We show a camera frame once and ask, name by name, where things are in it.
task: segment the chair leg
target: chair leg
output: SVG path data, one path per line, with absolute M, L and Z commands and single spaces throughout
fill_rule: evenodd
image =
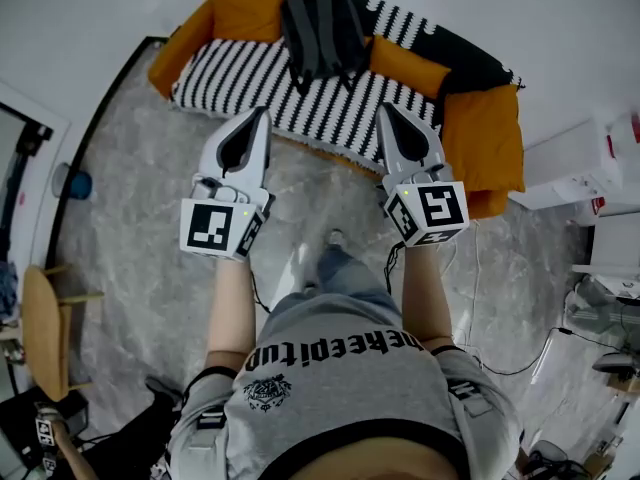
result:
M 104 297 L 103 292 L 87 293 L 85 295 L 75 295 L 73 297 L 64 297 L 62 299 L 58 299 L 58 304 L 80 304 L 81 302 L 101 299 L 102 297 Z
M 83 384 L 76 384 L 74 386 L 69 386 L 69 391 L 75 391 L 77 389 L 84 389 L 93 386 L 93 382 L 84 382 Z
M 66 263 L 65 265 L 58 265 L 57 267 L 50 268 L 49 270 L 44 270 L 43 274 L 45 276 L 52 276 L 53 274 L 59 274 L 60 272 L 66 272 L 71 268 L 71 265 Z

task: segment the wooden stool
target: wooden stool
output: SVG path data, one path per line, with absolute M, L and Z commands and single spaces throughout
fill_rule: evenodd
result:
M 27 366 L 35 383 L 54 402 L 62 400 L 70 390 L 91 385 L 69 386 L 71 305 L 104 296 L 100 292 L 58 299 L 47 276 L 68 269 L 69 265 L 50 270 L 31 265 L 23 283 L 22 338 Z

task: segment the hand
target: hand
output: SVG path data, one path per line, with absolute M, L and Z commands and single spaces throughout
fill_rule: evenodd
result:
M 53 428 L 53 438 L 56 441 L 58 446 L 64 446 L 66 444 L 71 444 L 71 438 L 69 437 L 69 432 L 67 432 L 67 427 L 64 422 L 61 420 L 56 420 L 51 422 L 51 427 Z

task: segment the black bag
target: black bag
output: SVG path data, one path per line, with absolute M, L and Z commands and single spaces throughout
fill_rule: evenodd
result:
M 300 95 L 315 79 L 339 76 L 352 91 L 369 65 L 373 41 L 364 35 L 351 0 L 285 0 L 281 8 L 289 73 Z M 348 72 L 355 71 L 349 78 Z

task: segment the person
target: person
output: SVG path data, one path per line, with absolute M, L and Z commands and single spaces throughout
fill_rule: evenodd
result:
M 174 480 L 488 480 L 514 463 L 514 406 L 457 348 L 432 246 L 405 253 L 402 313 L 330 233 L 318 286 L 257 346 L 248 262 L 218 262 L 208 351 L 169 443 Z
M 159 379 L 149 376 L 145 385 L 153 403 L 122 429 L 84 453 L 73 443 L 64 422 L 51 422 L 53 436 L 64 455 L 52 480 L 149 480 L 151 467 L 162 457 L 176 417 L 174 409 L 182 397 Z

